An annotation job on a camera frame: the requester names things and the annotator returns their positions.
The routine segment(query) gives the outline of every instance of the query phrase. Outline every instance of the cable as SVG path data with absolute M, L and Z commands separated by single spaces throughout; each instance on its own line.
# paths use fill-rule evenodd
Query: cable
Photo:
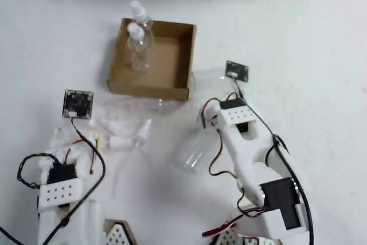
M 303 199 L 304 207 L 306 209 L 307 220 L 309 221 L 310 245 L 314 245 L 314 225 L 313 225 L 313 221 L 312 221 L 312 214 L 311 214 L 310 204 L 309 204 L 309 201 L 306 197 L 306 194 L 305 194 L 305 192 L 302 188 L 302 185 L 300 184 L 296 174 L 294 173 L 291 166 L 288 164 L 287 160 L 284 158 L 282 152 L 279 149 L 279 143 L 277 141 L 278 137 L 279 136 L 277 136 L 277 135 L 273 136 L 273 143 L 274 143 L 274 146 L 275 146 L 275 151 L 279 155 L 280 159 L 282 160 L 282 162 L 286 166 L 287 170 L 289 171 L 290 175 L 292 176 L 293 180 L 295 181 L 296 185 L 298 186 L 298 191 L 299 191 L 299 193 L 300 193 L 300 195 Z
M 239 90 L 239 95 L 240 97 L 245 101 L 241 88 L 239 87 L 239 85 L 237 84 L 236 79 L 233 78 L 233 80 L 235 81 L 235 84 L 237 86 L 237 89 Z M 306 215 L 307 215 L 307 220 L 308 220 L 308 224 L 309 224 L 309 236 L 310 236 L 310 245 L 314 245 L 314 226 L 313 226 L 313 221 L 312 221 L 312 214 L 311 214 L 311 209 L 310 209 L 310 204 L 309 201 L 306 197 L 306 194 L 302 188 L 302 185 L 300 184 L 297 176 L 295 175 L 294 171 L 292 170 L 291 166 L 288 164 L 287 160 L 284 158 L 282 152 L 279 149 L 279 144 L 282 144 L 282 146 L 288 151 L 286 144 L 284 143 L 284 141 L 281 139 L 280 136 L 274 134 L 272 132 L 272 130 L 270 129 L 270 127 L 263 121 L 263 119 L 247 104 L 247 106 L 251 109 L 251 111 L 259 118 L 259 120 L 267 127 L 267 129 L 269 130 L 269 132 L 272 135 L 272 140 L 273 140 L 273 147 L 268 151 L 267 155 L 270 154 L 271 150 L 274 148 L 275 151 L 277 152 L 279 158 L 282 160 L 282 162 L 284 163 L 284 165 L 286 166 L 287 170 L 289 171 L 291 177 L 293 178 L 293 180 L 295 181 L 296 185 L 298 186 L 298 190 L 299 193 L 303 199 L 304 202 L 304 207 L 306 209 Z
M 254 208 L 250 208 L 250 209 L 241 209 L 240 203 L 241 203 L 243 197 L 245 197 L 245 189 L 241 188 L 241 191 L 242 191 L 242 195 L 237 201 L 237 209 L 239 209 L 239 211 L 244 216 L 247 216 L 247 217 L 250 217 L 250 218 L 255 218 L 255 217 L 258 217 L 259 215 L 261 215 L 265 211 L 264 208 L 254 207 Z
M 82 135 L 82 133 L 76 128 L 76 126 L 74 125 L 74 118 L 71 118 L 71 124 L 73 125 L 75 131 L 78 133 L 79 137 L 84 142 L 86 142 L 93 149 L 93 151 L 95 151 L 96 155 L 98 156 L 98 158 L 99 158 L 99 160 L 101 161 L 101 164 L 102 164 L 102 175 L 98 179 L 98 181 L 94 184 L 94 186 L 83 196 L 82 199 L 80 199 L 80 201 L 75 205 L 75 207 L 60 221 L 60 223 L 55 227 L 55 229 L 53 229 L 53 231 L 45 239 L 45 241 L 43 242 L 42 245 L 47 245 L 50 242 L 50 240 L 52 239 L 52 237 L 55 236 L 56 232 L 61 227 L 64 226 L 64 223 L 66 221 L 69 221 L 70 217 L 77 211 L 77 209 L 82 205 L 82 203 L 85 202 L 85 200 L 91 195 L 91 193 L 99 186 L 99 184 L 102 182 L 102 180 L 103 180 L 103 178 L 106 174 L 106 164 L 104 163 L 104 159 L 103 159 L 102 155 L 99 153 L 98 149 L 96 147 L 94 147 L 94 145 L 88 139 L 86 139 L 86 137 L 84 135 Z
M 235 82 L 235 85 L 236 85 L 236 87 L 237 87 L 237 90 L 238 90 L 238 93 L 239 93 L 239 97 L 240 97 L 241 99 L 245 99 L 245 97 L 243 97 L 242 90 L 241 90 L 241 88 L 240 88 L 240 86 L 239 86 L 239 84 L 238 84 L 238 82 L 237 82 L 236 78 L 235 78 L 235 77 L 232 77 L 232 79 L 233 79 L 233 81 Z
M 76 143 L 79 143 L 79 142 L 82 142 L 82 141 L 83 141 L 82 139 L 76 140 L 76 141 L 72 142 L 71 145 L 75 145 Z M 65 165 L 68 163 L 68 157 L 69 157 L 70 151 L 71 151 L 71 148 L 69 147 L 67 153 L 65 154 L 65 160 L 64 160 Z
M 265 164 L 266 164 L 266 166 L 269 166 L 269 156 L 270 156 L 270 153 L 271 153 L 271 151 L 274 149 L 274 145 L 272 145 L 270 148 L 269 148 L 269 150 L 268 150 L 268 152 L 266 152 L 266 155 L 265 155 Z
M 80 139 L 80 140 L 76 140 L 76 141 L 72 142 L 72 144 L 71 144 L 71 145 L 75 145 L 76 143 L 79 143 L 79 142 L 84 142 L 84 141 L 83 141 L 82 139 Z M 68 149 L 68 151 L 67 151 L 67 153 L 66 153 L 66 155 L 65 155 L 65 161 L 64 161 L 64 164 L 67 164 L 67 162 L 68 162 L 68 157 L 69 157 L 69 153 L 70 153 L 70 151 L 71 151 L 71 149 L 69 148 L 69 149 Z M 89 173 L 90 173 L 90 174 L 93 174 L 93 165 L 94 165 L 94 160 L 95 160 L 95 158 L 96 158 L 96 153 L 95 153 L 95 151 L 93 150 L 93 152 L 92 152 L 92 162 L 91 162 L 91 166 L 89 167 Z
M 23 243 L 21 243 L 20 241 L 18 241 L 17 239 L 15 239 L 14 237 L 12 237 L 7 231 L 5 231 L 3 229 L 3 227 L 0 227 L 0 232 L 2 232 L 8 239 L 10 239 L 12 242 L 14 242 L 15 244 L 18 245 L 24 245 Z
M 28 183 L 22 177 L 22 171 L 23 171 L 23 168 L 24 168 L 24 165 L 25 165 L 26 161 L 28 161 L 29 159 L 34 158 L 34 157 L 50 157 L 57 164 L 60 164 L 60 161 L 54 155 L 52 155 L 52 154 L 49 154 L 49 153 L 37 153 L 37 154 L 31 154 L 31 155 L 25 157 L 23 159 L 23 161 L 20 163 L 19 168 L 18 168 L 18 174 L 17 174 L 18 181 L 21 181 L 28 188 L 31 188 L 31 189 L 40 189 L 40 185 L 39 184 L 37 184 L 36 182 Z
M 225 98 L 225 100 L 229 100 L 230 98 L 231 98 L 231 96 L 232 95 L 235 95 L 236 96 L 236 99 L 238 99 L 238 95 L 237 95 L 237 93 L 235 93 L 235 92 L 232 92 L 232 93 L 230 93 L 228 96 L 227 96 L 227 98 Z
M 221 227 L 219 227 L 219 228 L 215 228 L 215 229 L 212 229 L 212 230 L 209 230 L 209 231 L 203 232 L 203 233 L 201 234 L 201 236 L 202 236 L 203 238 L 208 238 L 208 237 L 210 237 L 210 236 L 218 235 L 218 234 L 220 234 L 221 232 L 224 232 L 224 231 L 226 231 L 226 230 L 228 230 L 228 229 L 231 229 L 232 227 L 234 227 L 234 226 L 235 226 L 235 223 L 238 221 L 238 219 L 240 219 L 240 218 L 242 218 L 242 217 L 243 217 L 243 215 L 238 215 L 238 216 L 236 216 L 234 219 L 232 219 L 231 221 L 229 221 L 229 222 L 227 222 L 227 223 L 223 224 L 223 225 L 222 225 Z
M 228 170 L 222 170 L 220 172 L 215 172 L 213 173 L 212 172 L 212 166 L 214 165 L 214 163 L 218 160 L 219 156 L 221 155 L 222 151 L 223 151 L 223 139 L 222 139 L 222 135 L 220 134 L 219 130 L 217 130 L 217 133 L 219 135 L 219 138 L 220 138 L 220 147 L 219 147 L 219 151 L 217 153 L 217 155 L 214 157 L 214 159 L 210 162 L 210 165 L 209 165 L 209 174 L 211 176 L 219 176 L 221 174 L 225 174 L 225 173 L 228 173 L 230 174 L 234 179 L 237 179 L 237 176 L 235 176 L 232 172 L 228 171 Z
M 203 128 L 206 128 L 206 120 L 205 120 L 205 109 L 206 109 L 206 106 L 213 100 L 216 100 L 220 103 L 220 99 L 218 98 L 210 98 L 209 100 L 206 101 L 206 103 L 204 103 L 202 109 L 201 109 L 201 112 L 200 112 L 200 117 L 201 117 L 201 123 L 202 123 L 202 126 Z

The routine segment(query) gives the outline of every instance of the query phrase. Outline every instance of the clear plastic bottle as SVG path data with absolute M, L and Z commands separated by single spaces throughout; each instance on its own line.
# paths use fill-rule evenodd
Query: clear plastic bottle
M 127 45 L 130 49 L 132 68 L 139 73 L 146 73 L 150 69 L 153 41 L 136 23 L 130 23 L 127 30 L 130 34 Z
M 132 15 L 134 16 L 132 21 L 142 27 L 144 31 L 147 31 L 148 29 L 151 31 L 153 20 L 151 20 L 151 18 L 147 15 L 146 10 L 138 0 L 133 0 L 131 2 L 131 10 Z

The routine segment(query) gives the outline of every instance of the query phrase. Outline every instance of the bracket with holes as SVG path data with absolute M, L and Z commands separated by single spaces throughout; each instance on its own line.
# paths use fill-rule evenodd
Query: bracket with holes
M 131 245 L 124 228 L 115 224 L 111 232 L 106 237 L 106 245 Z
M 256 120 L 255 114 L 248 106 L 239 106 L 230 109 L 222 109 L 218 114 L 217 124 L 219 127 L 237 125 Z
M 40 202 L 38 208 L 43 210 L 52 206 L 59 206 L 79 201 L 83 195 L 84 183 L 82 179 L 74 178 L 40 187 Z
M 239 240 L 239 237 L 234 231 L 228 230 L 220 234 L 219 238 L 217 239 L 216 245 L 242 245 L 242 243 L 239 243 Z

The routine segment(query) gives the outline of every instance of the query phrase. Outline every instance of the white bottle cap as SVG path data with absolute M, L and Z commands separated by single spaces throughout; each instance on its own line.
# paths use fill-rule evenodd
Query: white bottle cap
M 127 30 L 133 40 L 140 41 L 144 38 L 144 30 L 136 23 L 130 23 Z
M 132 15 L 137 21 L 143 21 L 147 17 L 147 12 L 138 0 L 131 1 Z

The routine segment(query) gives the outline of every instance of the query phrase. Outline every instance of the cardboard box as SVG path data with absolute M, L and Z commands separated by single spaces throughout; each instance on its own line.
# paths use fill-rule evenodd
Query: cardboard box
M 189 76 L 196 26 L 154 21 L 155 45 L 151 69 L 146 74 L 132 70 L 127 47 L 127 25 L 123 19 L 107 83 L 112 93 L 149 98 L 188 100 Z

